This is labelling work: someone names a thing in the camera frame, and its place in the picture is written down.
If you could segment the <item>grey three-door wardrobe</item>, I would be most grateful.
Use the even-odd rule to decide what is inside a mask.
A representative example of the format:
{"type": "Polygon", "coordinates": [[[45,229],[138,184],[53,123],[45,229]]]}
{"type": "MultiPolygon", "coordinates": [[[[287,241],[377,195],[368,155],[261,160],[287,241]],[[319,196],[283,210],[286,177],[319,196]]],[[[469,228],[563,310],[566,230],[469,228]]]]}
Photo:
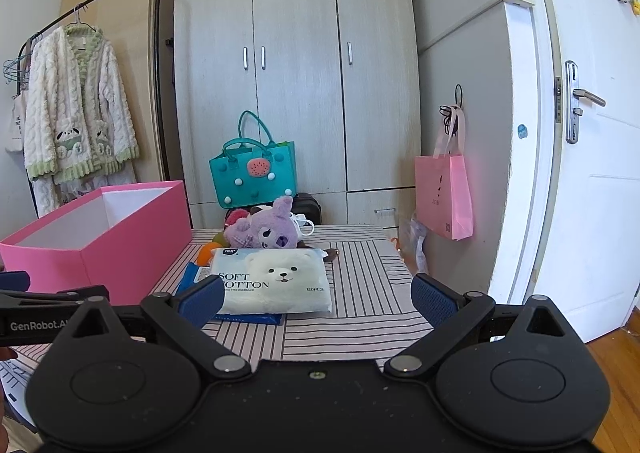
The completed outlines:
{"type": "Polygon", "coordinates": [[[327,224],[390,230],[421,150],[412,0],[175,0],[180,152],[193,224],[221,225],[210,161],[238,134],[296,148],[327,224]]]}

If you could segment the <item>red fuzzy plush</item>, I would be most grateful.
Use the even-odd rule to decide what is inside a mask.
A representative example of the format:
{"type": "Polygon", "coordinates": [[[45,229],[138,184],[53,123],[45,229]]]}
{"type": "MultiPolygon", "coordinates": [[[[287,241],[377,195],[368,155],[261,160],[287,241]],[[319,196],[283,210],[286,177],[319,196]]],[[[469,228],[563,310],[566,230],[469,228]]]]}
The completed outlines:
{"type": "Polygon", "coordinates": [[[248,221],[248,219],[250,219],[250,212],[248,210],[244,208],[230,209],[224,218],[224,226],[229,228],[239,223],[240,230],[245,231],[250,227],[250,221],[248,221]]]}

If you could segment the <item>white brown cat plush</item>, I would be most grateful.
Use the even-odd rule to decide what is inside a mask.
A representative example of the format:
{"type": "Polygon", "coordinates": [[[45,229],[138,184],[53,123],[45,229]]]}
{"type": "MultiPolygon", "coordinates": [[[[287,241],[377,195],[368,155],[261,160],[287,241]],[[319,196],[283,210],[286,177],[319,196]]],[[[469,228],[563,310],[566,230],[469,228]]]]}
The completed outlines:
{"type": "Polygon", "coordinates": [[[296,248],[305,249],[305,251],[308,251],[308,253],[314,254],[315,256],[321,258],[324,263],[333,262],[340,254],[335,248],[312,247],[305,242],[298,242],[296,248]]]}

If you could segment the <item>purple plush toy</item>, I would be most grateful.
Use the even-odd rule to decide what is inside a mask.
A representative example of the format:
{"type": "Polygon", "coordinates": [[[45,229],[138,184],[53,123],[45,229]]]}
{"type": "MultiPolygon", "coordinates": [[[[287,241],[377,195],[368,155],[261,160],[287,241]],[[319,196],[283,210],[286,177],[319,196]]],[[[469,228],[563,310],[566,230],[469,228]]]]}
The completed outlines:
{"type": "Polygon", "coordinates": [[[231,248],[296,248],[298,235],[291,218],[291,196],[277,198],[269,209],[240,218],[224,230],[231,248]]]}

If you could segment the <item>blue white packet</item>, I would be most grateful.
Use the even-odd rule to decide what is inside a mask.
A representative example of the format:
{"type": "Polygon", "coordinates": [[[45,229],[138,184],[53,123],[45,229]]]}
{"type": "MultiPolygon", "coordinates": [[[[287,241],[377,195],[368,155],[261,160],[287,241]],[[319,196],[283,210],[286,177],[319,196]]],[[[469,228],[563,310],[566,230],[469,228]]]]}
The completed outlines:
{"type": "Polygon", "coordinates": [[[217,274],[189,262],[174,295],[177,311],[200,329],[210,321],[280,325],[282,314],[223,314],[224,282],[217,274]]]}

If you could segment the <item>orange plush ball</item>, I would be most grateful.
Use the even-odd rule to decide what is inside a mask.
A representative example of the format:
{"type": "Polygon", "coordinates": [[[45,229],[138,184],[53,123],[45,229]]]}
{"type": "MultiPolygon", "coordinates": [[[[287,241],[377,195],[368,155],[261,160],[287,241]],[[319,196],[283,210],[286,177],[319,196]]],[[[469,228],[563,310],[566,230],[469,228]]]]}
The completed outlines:
{"type": "Polygon", "coordinates": [[[210,260],[213,259],[215,245],[213,242],[209,242],[203,245],[198,252],[198,257],[195,259],[195,264],[199,267],[206,267],[209,264],[210,260]]]}

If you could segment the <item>white door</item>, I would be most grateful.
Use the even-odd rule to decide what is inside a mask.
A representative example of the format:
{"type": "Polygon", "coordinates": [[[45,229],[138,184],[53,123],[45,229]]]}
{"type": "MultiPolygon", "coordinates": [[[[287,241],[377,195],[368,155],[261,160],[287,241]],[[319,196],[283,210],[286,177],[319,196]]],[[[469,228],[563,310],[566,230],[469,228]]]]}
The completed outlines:
{"type": "Polygon", "coordinates": [[[585,341],[639,299],[639,0],[506,4],[509,188],[489,294],[551,298],[585,341]]]}

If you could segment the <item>striped tablecloth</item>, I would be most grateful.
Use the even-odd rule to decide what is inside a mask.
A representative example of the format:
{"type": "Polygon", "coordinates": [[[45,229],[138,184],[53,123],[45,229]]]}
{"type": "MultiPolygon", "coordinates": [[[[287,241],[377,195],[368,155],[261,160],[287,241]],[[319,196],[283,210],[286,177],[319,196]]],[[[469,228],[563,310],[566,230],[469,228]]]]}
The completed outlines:
{"type": "Polygon", "coordinates": [[[205,247],[196,230],[160,277],[177,294],[209,274],[220,294],[196,298],[196,325],[250,364],[372,359],[383,363],[431,330],[411,302],[412,276],[392,241],[364,225],[320,225],[299,251],[205,247]]]}

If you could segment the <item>green plush ball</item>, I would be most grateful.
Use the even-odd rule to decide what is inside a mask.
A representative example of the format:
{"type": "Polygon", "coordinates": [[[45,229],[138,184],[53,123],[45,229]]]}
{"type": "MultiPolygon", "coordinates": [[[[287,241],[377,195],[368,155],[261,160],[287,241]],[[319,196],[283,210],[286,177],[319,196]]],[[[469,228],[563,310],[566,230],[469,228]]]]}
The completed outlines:
{"type": "Polygon", "coordinates": [[[227,247],[228,246],[228,241],[227,239],[224,237],[224,233],[222,232],[218,232],[214,237],[213,237],[213,242],[219,244],[222,247],[227,247]]]}

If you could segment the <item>white soft cotton tissue pack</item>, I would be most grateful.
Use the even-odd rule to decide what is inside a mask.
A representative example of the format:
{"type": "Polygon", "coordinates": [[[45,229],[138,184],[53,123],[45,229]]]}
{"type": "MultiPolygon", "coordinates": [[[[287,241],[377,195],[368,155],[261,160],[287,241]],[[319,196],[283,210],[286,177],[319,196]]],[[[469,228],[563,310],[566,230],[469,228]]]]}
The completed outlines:
{"type": "Polygon", "coordinates": [[[306,314],[332,311],[321,258],[297,248],[226,248],[210,272],[224,282],[223,314],[306,314]]]}

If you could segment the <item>pink storage box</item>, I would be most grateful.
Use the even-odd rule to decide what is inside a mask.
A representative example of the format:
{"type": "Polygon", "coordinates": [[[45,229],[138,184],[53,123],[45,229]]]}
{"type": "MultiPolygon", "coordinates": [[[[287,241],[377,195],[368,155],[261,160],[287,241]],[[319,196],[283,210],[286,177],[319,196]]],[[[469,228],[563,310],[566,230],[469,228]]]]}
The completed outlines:
{"type": "Polygon", "coordinates": [[[1,260],[36,293],[103,285],[114,305],[135,305],[191,239],[182,182],[107,186],[2,239],[1,260]]]}

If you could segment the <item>black clothes rack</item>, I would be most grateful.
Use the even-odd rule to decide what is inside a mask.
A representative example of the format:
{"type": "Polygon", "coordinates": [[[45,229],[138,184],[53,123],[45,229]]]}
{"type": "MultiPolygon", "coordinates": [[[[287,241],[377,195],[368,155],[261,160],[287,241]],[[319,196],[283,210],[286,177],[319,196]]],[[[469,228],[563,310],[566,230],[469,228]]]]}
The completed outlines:
{"type": "MultiPolygon", "coordinates": [[[[34,32],[27,38],[13,60],[6,61],[3,66],[3,76],[7,82],[16,83],[16,92],[20,93],[26,88],[26,66],[23,61],[29,57],[28,46],[33,46],[35,41],[41,38],[48,30],[73,16],[78,20],[79,11],[87,9],[90,4],[98,0],[78,1],[74,6],[48,23],[43,28],[34,32]]],[[[151,112],[154,114],[154,126],[156,135],[156,156],[158,169],[160,169],[160,179],[169,178],[169,166],[167,158],[166,143],[164,136],[160,133],[164,127],[163,121],[163,97],[162,87],[160,87],[160,0],[151,0],[151,32],[150,32],[150,61],[148,63],[151,81],[151,112]]]]}

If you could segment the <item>teal felt tote bag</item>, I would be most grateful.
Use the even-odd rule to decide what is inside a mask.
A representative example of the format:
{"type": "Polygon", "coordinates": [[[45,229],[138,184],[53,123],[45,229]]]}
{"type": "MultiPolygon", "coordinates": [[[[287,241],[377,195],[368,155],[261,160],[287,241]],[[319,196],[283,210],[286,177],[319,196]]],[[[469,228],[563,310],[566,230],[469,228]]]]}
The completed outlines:
{"type": "Polygon", "coordinates": [[[217,200],[222,208],[234,209],[273,202],[280,196],[297,194],[295,143],[276,142],[268,127],[250,110],[238,122],[238,137],[224,142],[221,153],[209,161],[217,200]],[[267,143],[243,134],[244,118],[257,121],[267,143]]]}

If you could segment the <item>wall hook with keyring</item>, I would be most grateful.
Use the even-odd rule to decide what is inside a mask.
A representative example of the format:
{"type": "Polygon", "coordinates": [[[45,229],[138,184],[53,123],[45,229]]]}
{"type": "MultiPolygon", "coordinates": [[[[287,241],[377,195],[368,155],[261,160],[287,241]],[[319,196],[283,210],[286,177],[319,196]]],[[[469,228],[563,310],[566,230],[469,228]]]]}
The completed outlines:
{"type": "Polygon", "coordinates": [[[463,88],[460,83],[454,88],[454,104],[439,106],[439,114],[442,116],[442,127],[446,134],[456,134],[458,122],[454,120],[454,114],[461,113],[463,107],[463,88]]]}

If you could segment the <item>white green knit cardigan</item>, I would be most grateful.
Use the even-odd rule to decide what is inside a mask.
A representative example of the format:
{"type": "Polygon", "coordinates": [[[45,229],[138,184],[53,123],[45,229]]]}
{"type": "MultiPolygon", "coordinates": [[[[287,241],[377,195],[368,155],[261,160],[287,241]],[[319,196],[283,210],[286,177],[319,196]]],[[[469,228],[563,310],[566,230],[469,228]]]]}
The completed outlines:
{"type": "Polygon", "coordinates": [[[137,181],[134,120],[115,50],[98,28],[61,26],[32,49],[23,153],[40,217],[137,181]]]}

